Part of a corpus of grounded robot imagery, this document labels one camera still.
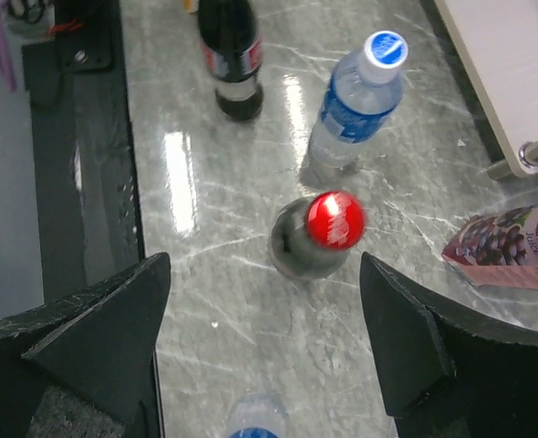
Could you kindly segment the cola bottle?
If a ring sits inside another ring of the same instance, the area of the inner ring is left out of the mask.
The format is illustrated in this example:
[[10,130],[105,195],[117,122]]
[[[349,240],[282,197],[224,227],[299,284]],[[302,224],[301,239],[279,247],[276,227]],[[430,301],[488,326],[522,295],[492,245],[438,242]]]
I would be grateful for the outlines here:
[[263,50],[251,2],[201,1],[197,24],[219,108],[235,121],[254,119],[264,100],[259,79]]
[[367,212],[347,191],[301,197],[279,210],[268,250],[275,268],[296,279],[322,279],[347,260],[367,228]]

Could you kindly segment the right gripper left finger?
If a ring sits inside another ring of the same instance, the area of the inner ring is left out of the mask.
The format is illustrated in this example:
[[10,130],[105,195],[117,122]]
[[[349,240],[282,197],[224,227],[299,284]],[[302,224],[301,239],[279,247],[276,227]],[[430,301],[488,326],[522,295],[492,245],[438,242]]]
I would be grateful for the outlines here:
[[161,437],[167,254],[0,319],[0,437]]

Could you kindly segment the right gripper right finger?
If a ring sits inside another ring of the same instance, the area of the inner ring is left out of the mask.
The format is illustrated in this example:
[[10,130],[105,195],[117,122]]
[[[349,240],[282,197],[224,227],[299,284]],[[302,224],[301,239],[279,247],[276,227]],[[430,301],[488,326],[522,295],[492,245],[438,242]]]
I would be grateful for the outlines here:
[[486,316],[364,253],[360,292],[400,437],[538,437],[538,332]]

